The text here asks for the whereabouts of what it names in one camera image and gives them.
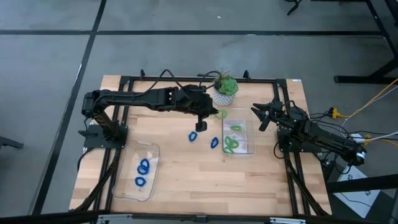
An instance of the transparent tray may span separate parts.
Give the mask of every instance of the transparent tray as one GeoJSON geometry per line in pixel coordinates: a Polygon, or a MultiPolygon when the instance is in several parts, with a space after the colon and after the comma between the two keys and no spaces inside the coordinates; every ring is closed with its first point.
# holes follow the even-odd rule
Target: transparent tray
{"type": "Polygon", "coordinates": [[[223,152],[230,155],[254,154],[256,137],[254,135],[253,112],[246,108],[229,108],[227,112],[226,118],[223,119],[223,152]],[[226,138],[236,141],[238,146],[229,150],[227,141],[231,141],[226,141],[226,138]]]}
{"type": "Polygon", "coordinates": [[[121,154],[113,195],[117,198],[134,199],[140,202],[148,200],[152,196],[159,160],[160,148],[158,145],[148,142],[129,142],[129,147],[126,147],[121,154]],[[149,171],[146,175],[140,175],[137,171],[143,159],[149,161],[149,171]],[[137,186],[136,177],[143,177],[146,180],[145,185],[137,186]]]}

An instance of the potted plant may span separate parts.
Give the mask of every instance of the potted plant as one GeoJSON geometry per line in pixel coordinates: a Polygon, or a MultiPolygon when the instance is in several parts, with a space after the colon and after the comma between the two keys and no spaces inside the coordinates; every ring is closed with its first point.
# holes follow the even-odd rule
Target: potted plant
{"type": "Polygon", "coordinates": [[[235,78],[226,72],[221,72],[214,82],[214,102],[220,106],[230,105],[238,90],[235,78]]]}

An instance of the green plant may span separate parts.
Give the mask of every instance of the green plant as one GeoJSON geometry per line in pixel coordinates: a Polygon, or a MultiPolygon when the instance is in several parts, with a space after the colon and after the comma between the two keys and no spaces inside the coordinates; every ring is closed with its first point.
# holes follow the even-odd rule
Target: green plant
{"type": "Polygon", "coordinates": [[[235,78],[224,71],[221,71],[221,75],[215,80],[214,86],[219,93],[227,96],[231,96],[239,90],[235,78]]]}

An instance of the concrete floor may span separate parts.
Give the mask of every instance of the concrete floor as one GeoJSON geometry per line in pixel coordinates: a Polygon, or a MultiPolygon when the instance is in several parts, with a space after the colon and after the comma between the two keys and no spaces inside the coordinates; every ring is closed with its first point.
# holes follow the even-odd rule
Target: concrete floor
{"type": "MultiPolygon", "coordinates": [[[[398,29],[373,1],[395,44],[398,29]]],[[[0,29],[91,29],[100,0],[0,1],[0,29]]],[[[365,4],[304,0],[290,17],[282,0],[108,1],[100,30],[376,30],[365,4]]],[[[65,109],[88,36],[0,35],[0,136],[25,143],[0,151],[0,216],[25,215],[65,109]]],[[[240,77],[302,79],[311,113],[334,106],[344,114],[364,105],[384,85],[336,84],[334,75],[369,75],[392,58],[381,39],[258,36],[97,36],[73,110],[44,212],[68,209],[81,155],[83,95],[103,75],[158,75],[169,68],[190,76],[227,67],[240,77]]],[[[393,132],[397,93],[352,118],[349,131],[393,132]]],[[[368,176],[398,173],[394,146],[367,147],[368,176]]]]}

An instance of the wooden tabletop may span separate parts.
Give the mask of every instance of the wooden tabletop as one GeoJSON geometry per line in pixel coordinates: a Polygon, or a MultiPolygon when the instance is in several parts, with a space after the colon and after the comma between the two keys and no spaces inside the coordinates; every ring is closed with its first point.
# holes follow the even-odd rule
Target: wooden tabletop
{"type": "MultiPolygon", "coordinates": [[[[118,90],[120,76],[105,75],[101,89],[118,90]]],[[[153,82],[134,82],[133,91],[145,91],[153,82]]],[[[158,82],[155,88],[176,86],[158,82]]],[[[287,80],[289,97],[308,111],[300,80],[287,80]]],[[[271,84],[239,83],[233,103],[224,108],[249,109],[253,103],[268,103],[274,98],[271,84]]],[[[113,107],[106,110],[109,117],[113,107]]],[[[207,118],[208,130],[200,133],[194,143],[188,135],[195,129],[197,117],[177,112],[156,112],[143,107],[130,107],[127,125],[129,134],[125,151],[134,150],[132,141],[153,142],[160,147],[160,163],[152,197],[145,202],[113,197],[112,212],[174,213],[208,215],[291,215],[289,190],[284,161],[273,155],[276,125],[258,131],[254,120],[256,153],[233,157],[223,153],[221,146],[210,148],[216,136],[222,139],[221,121],[207,118]]],[[[70,208],[79,206],[98,182],[104,149],[94,149],[81,162],[70,208]]],[[[305,183],[324,210],[331,213],[319,161],[311,153],[301,153],[305,183]]],[[[100,208],[108,186],[104,187],[100,208]]],[[[302,201],[296,186],[301,213],[302,201]]]]}

